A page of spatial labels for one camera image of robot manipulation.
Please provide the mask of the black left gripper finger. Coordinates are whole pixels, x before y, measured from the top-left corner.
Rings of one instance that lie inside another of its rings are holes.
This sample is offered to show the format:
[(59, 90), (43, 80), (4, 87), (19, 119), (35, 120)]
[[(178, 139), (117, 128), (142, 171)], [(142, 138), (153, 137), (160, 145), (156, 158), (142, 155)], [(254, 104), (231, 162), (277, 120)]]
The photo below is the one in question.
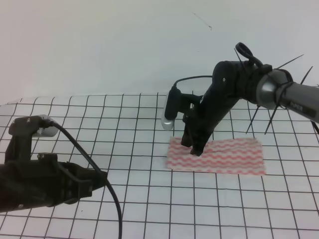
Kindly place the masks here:
[(94, 169), (84, 168), (74, 164), (72, 171), (78, 180), (78, 198), (91, 197), (92, 192), (106, 185), (107, 173), (102, 171), (99, 174)]

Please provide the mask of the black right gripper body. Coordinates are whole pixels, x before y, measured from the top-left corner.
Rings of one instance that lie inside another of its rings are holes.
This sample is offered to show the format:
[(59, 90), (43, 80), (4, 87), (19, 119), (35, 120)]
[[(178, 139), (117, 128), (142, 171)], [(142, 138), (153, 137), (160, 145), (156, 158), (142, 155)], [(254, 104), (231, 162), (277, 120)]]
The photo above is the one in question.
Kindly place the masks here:
[(191, 134), (192, 142), (206, 143), (214, 129), (231, 108), (238, 102), (234, 83), (213, 83), (202, 96), (201, 102), (194, 104), (190, 113), (184, 115), (185, 128)]

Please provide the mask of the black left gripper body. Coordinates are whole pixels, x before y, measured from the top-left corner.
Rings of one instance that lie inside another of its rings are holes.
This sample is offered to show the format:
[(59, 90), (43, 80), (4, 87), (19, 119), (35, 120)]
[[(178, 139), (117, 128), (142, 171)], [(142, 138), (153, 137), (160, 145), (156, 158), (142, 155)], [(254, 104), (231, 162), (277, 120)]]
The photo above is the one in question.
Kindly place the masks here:
[(92, 195), (92, 171), (57, 156), (0, 166), (0, 211), (73, 204)]

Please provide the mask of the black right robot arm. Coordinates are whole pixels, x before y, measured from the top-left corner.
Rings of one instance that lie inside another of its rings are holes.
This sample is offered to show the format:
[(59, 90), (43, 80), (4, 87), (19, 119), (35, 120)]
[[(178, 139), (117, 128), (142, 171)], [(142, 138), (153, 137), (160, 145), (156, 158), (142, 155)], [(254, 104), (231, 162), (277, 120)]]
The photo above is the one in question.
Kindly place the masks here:
[(183, 118), (181, 145), (200, 156), (216, 126), (240, 99), (271, 110), (287, 108), (315, 123), (319, 121), (317, 87), (296, 83), (287, 70), (271, 65), (222, 61), (214, 68), (208, 90)]

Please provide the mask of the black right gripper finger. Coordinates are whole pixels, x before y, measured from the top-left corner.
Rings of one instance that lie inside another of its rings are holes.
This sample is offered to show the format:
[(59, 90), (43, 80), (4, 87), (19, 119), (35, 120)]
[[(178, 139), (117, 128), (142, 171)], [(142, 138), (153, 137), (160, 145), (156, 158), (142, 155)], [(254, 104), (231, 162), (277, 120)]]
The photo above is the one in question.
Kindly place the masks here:
[(191, 134), (189, 133), (188, 129), (185, 129), (183, 132), (183, 136), (181, 139), (181, 145), (183, 145), (185, 147), (192, 147), (192, 138), (191, 138)]
[(191, 154), (195, 156), (200, 156), (205, 148), (205, 141), (202, 140), (194, 140), (192, 143)]

